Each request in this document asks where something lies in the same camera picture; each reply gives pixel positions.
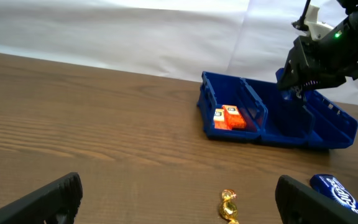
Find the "blue bin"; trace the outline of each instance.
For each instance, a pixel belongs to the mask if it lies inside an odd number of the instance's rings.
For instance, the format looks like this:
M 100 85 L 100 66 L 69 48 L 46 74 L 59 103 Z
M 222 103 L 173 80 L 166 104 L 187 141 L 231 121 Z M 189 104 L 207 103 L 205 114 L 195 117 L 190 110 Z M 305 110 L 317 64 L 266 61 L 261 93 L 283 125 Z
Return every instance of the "blue bin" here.
M 353 144 L 357 121 L 317 91 L 308 93 L 305 105 L 288 103 L 275 83 L 203 72 L 197 104 L 209 138 L 256 141 L 310 148 L 346 148 Z M 215 129 L 216 108 L 234 105 L 245 130 Z

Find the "white backdrop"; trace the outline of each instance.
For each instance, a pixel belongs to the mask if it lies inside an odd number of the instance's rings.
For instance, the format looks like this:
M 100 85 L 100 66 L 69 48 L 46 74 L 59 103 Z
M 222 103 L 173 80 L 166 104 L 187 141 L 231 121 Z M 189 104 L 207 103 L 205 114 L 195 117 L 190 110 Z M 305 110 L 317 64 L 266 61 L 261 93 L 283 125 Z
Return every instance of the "white backdrop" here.
M 0 52 L 193 81 L 207 70 L 275 82 L 304 3 L 0 0 Z M 335 0 L 312 4 L 332 26 L 345 18 Z M 320 92 L 358 104 L 358 80 Z

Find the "green led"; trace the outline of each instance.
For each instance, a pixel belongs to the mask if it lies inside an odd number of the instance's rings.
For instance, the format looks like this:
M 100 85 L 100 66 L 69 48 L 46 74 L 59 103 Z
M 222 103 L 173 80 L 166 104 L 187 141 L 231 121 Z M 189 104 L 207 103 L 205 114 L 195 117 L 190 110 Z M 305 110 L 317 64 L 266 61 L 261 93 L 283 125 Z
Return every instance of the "green led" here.
M 336 32 L 335 33 L 335 38 L 338 38 L 338 37 L 340 37 L 342 35 L 342 31 L 338 31 L 338 32 Z

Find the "wood grain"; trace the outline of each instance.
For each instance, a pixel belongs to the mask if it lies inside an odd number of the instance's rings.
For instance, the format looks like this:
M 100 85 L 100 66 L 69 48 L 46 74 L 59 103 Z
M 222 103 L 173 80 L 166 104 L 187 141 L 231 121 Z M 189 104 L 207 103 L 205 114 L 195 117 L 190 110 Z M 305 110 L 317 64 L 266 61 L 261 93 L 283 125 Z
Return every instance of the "wood grain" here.
M 328 152 L 210 141 L 199 86 L 0 54 L 0 207 L 70 171 L 84 190 L 76 223 L 226 223 L 222 189 L 241 223 L 281 223 L 282 174 L 334 174 L 358 199 L 358 133 Z

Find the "orange package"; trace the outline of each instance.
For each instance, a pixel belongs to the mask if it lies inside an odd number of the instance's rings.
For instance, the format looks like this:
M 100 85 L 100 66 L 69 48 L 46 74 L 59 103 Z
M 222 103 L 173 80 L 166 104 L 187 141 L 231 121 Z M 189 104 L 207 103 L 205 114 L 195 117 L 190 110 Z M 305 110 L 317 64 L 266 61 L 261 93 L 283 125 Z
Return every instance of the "orange package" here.
M 224 119 L 226 120 L 227 126 L 237 129 L 244 129 L 247 126 L 246 121 L 241 116 L 238 108 L 236 106 L 223 105 L 224 110 Z
M 224 111 L 223 109 L 215 109 L 214 123 L 216 129 L 230 130 L 226 122 L 224 122 Z

